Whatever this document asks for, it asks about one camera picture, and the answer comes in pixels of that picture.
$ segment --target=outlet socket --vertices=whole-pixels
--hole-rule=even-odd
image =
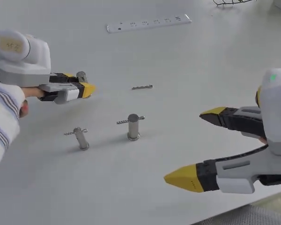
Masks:
[[[119,33],[124,31],[142,30],[155,27],[172,26],[191,23],[188,15],[176,15],[153,20],[141,20],[139,22],[115,22],[107,25],[109,33]]]

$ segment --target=white striped shirt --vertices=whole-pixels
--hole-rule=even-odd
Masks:
[[[19,111],[24,100],[20,87],[0,83],[0,161],[20,133]]]

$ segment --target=white table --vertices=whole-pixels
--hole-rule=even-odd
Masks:
[[[108,34],[112,21],[187,13],[190,25]],[[255,105],[267,68],[281,67],[281,12],[270,0],[0,1],[0,27],[46,40],[52,69],[83,70],[97,86],[67,105],[30,100],[0,164],[0,225],[189,225],[281,192],[196,194],[166,184],[181,166],[260,146],[201,120],[217,106]],[[153,84],[151,90],[131,91]],[[126,139],[131,113],[141,138]],[[90,149],[75,150],[80,126]]]

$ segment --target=yellow label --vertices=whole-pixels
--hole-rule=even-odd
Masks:
[[[7,52],[22,53],[23,42],[9,37],[0,37],[0,49]]]

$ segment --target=cylindrical metal peg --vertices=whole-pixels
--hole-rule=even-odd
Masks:
[[[130,141],[136,141],[140,137],[139,133],[139,116],[137,114],[130,114],[128,116],[128,134]]]
[[[89,143],[86,141],[83,133],[86,133],[87,131],[87,129],[81,130],[80,127],[76,127],[73,132],[65,133],[65,135],[75,135],[80,149],[86,151],[89,149]]]

